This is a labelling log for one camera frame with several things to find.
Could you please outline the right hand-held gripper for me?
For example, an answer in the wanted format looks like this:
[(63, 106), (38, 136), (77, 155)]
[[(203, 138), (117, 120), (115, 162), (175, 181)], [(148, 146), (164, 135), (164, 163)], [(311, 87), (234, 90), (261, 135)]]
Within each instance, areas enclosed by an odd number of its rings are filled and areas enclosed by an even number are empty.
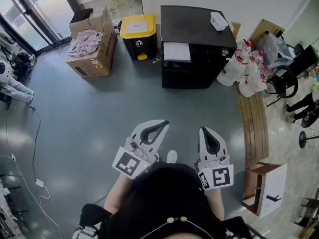
[(198, 160), (195, 170), (204, 190), (230, 187), (234, 183), (234, 166), (230, 164), (225, 140), (214, 130), (201, 127), (199, 130), (198, 152), (200, 159), (207, 155), (221, 156), (212, 160)]

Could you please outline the white paper sheet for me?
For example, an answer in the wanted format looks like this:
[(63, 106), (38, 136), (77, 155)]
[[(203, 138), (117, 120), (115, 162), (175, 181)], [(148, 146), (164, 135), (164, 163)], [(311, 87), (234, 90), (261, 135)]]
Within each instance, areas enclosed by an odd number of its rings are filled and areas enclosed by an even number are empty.
[(188, 43), (164, 42), (163, 53), (165, 61), (191, 62)]

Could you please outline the person's left forearm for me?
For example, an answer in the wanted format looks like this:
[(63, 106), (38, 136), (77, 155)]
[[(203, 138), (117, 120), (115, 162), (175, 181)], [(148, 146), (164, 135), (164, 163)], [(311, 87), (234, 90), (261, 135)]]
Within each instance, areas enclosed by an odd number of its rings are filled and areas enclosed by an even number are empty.
[(116, 183), (106, 197), (104, 209), (111, 214), (115, 214), (129, 195), (129, 192), (132, 188), (132, 183), (132, 179), (120, 174)]

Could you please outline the person's right forearm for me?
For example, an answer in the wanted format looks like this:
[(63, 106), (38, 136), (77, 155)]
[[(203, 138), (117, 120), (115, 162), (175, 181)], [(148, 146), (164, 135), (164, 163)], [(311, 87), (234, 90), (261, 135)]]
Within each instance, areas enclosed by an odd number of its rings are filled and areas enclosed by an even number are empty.
[(221, 190), (211, 189), (205, 192), (209, 206), (213, 214), (221, 221), (225, 219), (224, 205), (221, 196)]

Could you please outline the white shoe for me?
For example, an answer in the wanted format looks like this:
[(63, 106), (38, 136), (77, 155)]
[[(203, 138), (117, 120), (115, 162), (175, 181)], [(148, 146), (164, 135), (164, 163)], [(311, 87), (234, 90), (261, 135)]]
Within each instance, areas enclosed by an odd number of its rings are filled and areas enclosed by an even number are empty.
[(170, 150), (167, 154), (166, 163), (175, 164), (177, 162), (177, 152)]

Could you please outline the wooden slatted bench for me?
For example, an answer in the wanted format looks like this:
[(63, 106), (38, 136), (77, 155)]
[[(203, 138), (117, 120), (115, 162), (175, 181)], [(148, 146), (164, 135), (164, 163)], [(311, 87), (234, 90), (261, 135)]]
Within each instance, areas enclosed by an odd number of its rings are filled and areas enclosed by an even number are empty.
[(267, 119), (260, 93), (250, 97), (237, 93), (244, 125), (245, 167), (248, 168), (269, 157)]

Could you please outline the person's black clothing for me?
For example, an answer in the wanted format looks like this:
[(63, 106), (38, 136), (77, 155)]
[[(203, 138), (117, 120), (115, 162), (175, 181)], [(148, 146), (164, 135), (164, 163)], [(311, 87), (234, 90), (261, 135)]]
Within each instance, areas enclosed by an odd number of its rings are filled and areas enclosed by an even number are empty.
[(239, 216), (219, 220), (195, 170), (157, 162), (133, 180), (120, 209), (86, 204), (72, 239), (253, 239)]

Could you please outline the black round chair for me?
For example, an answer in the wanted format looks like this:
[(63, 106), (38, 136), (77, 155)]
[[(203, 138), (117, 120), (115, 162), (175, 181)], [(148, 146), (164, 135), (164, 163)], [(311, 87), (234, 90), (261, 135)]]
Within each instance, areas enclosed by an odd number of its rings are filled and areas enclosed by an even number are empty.
[(274, 92), (265, 92), (269, 95), (276, 95), (277, 99), (266, 107), (269, 107), (280, 99), (289, 99), (296, 95), (299, 87), (298, 79), (294, 71), (289, 66), (279, 66), (274, 74), (268, 78), (267, 84), (273, 86)]

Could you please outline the large brown cardboard box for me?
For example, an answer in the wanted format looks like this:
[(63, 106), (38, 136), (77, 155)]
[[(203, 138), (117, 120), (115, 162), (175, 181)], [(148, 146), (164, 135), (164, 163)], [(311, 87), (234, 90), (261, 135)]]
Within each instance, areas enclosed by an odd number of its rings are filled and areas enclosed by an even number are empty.
[(76, 39), (79, 32), (88, 29), (103, 32), (104, 35), (101, 44), (94, 53), (84, 57), (68, 55), (66, 64), (82, 78), (110, 76), (117, 35), (108, 8), (93, 10), (88, 19), (69, 24), (69, 28), (72, 40)]

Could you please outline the yellow lid black trash bin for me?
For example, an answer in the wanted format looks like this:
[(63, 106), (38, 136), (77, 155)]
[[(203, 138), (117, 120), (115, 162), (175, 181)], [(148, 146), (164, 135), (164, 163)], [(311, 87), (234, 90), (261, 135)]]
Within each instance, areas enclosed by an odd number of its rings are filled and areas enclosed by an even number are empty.
[(132, 60), (150, 60), (157, 51), (156, 15), (123, 17), (120, 36)]

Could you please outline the clear plastic storage bin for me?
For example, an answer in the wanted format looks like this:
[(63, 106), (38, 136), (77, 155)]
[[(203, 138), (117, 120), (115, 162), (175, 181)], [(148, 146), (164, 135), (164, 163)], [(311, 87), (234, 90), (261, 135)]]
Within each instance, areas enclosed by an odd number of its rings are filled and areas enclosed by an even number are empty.
[(268, 67), (289, 66), (293, 62), (286, 42), (268, 31), (258, 41), (256, 49), (264, 53), (264, 62)]

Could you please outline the pile of pink cloths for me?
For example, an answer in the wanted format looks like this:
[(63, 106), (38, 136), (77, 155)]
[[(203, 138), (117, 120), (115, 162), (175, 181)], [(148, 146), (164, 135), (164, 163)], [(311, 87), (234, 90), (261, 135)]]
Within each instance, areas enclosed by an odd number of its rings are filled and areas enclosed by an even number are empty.
[(71, 57), (84, 57), (94, 53), (101, 44), (103, 35), (103, 32), (92, 29), (79, 32), (76, 39), (71, 41), (67, 54)]

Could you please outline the black cloth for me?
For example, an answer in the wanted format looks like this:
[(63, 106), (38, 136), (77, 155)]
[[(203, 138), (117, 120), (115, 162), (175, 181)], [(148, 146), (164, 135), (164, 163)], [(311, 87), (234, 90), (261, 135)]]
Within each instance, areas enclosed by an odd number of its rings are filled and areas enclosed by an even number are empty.
[(92, 14), (93, 12), (93, 9), (92, 8), (86, 8), (86, 9), (83, 9), (83, 10), (79, 10), (77, 12), (74, 13), (71, 21), (69, 22), (70, 24), (72, 23), (76, 23), (76, 22), (79, 22), (79, 21), (83, 21), (83, 20), (86, 20), (90, 17), (90, 15)]

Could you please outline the cluttered equipment shelf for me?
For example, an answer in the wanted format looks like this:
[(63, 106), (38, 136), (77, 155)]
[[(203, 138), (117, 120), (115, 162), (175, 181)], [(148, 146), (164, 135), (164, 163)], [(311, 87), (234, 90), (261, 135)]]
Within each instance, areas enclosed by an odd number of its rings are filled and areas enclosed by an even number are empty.
[(28, 209), (20, 209), (21, 186), (8, 186), (9, 175), (0, 173), (0, 239), (27, 239), (22, 228), (27, 228), (23, 214)]

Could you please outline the glass door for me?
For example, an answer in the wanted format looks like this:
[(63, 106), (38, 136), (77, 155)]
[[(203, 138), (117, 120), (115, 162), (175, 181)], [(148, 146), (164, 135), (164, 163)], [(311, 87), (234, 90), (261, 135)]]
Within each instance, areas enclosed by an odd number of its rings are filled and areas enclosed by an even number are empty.
[(79, 0), (0, 0), (0, 26), (29, 54), (70, 43), (69, 23)]

